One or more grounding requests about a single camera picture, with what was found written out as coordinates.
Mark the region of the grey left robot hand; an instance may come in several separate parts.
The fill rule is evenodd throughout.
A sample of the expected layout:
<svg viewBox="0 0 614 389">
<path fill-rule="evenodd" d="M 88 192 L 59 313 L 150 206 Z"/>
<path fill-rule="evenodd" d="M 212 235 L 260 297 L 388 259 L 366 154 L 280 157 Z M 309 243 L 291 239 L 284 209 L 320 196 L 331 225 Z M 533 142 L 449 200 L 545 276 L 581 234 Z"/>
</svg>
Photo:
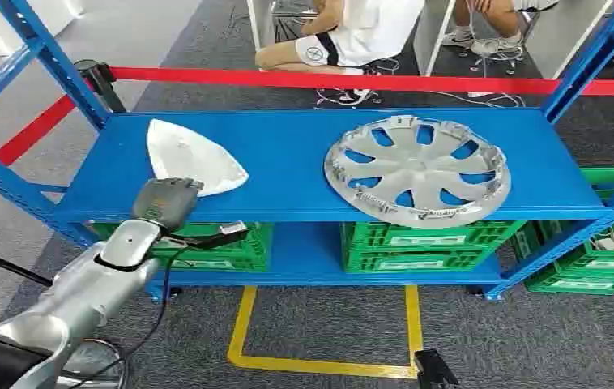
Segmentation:
<svg viewBox="0 0 614 389">
<path fill-rule="evenodd" d="M 131 208 L 131 217 L 174 232 L 193 211 L 202 189 L 203 183 L 192 178 L 152 178 L 139 191 Z"/>
</svg>

